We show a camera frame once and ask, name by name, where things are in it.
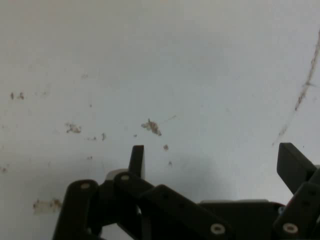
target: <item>robotic arm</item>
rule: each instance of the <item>robotic arm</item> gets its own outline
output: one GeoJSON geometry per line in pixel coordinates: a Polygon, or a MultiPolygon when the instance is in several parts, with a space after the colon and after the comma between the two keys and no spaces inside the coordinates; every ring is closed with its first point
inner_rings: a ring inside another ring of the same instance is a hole
{"type": "Polygon", "coordinates": [[[142,179],[144,146],[132,148],[127,171],[98,185],[69,185],[53,240],[103,240],[117,223],[134,240],[320,239],[320,169],[293,144],[280,143],[277,172],[294,194],[284,206],[269,201],[196,204],[142,179]]]}

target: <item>white surface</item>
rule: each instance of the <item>white surface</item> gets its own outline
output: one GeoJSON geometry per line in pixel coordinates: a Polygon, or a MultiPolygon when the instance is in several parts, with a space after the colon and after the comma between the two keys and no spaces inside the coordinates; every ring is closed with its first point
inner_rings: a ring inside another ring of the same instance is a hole
{"type": "Polygon", "coordinates": [[[58,214],[34,215],[33,203],[102,183],[137,144],[146,179],[193,201],[286,203],[279,141],[319,163],[319,88],[293,115],[319,12],[318,0],[2,0],[0,239],[51,239],[58,214]],[[162,136],[141,128],[148,118],[162,136]]]}

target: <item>white wall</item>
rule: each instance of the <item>white wall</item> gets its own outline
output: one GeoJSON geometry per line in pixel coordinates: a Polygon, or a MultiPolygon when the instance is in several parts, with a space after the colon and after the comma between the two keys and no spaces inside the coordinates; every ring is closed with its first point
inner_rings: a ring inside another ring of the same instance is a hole
{"type": "Polygon", "coordinates": [[[193,201],[286,203],[279,142],[319,163],[319,63],[295,111],[319,11],[318,0],[2,0],[0,238],[50,239],[58,213],[34,214],[37,199],[102,183],[140,144],[146,179],[193,201]],[[141,127],[148,118],[162,136],[141,127]]]}

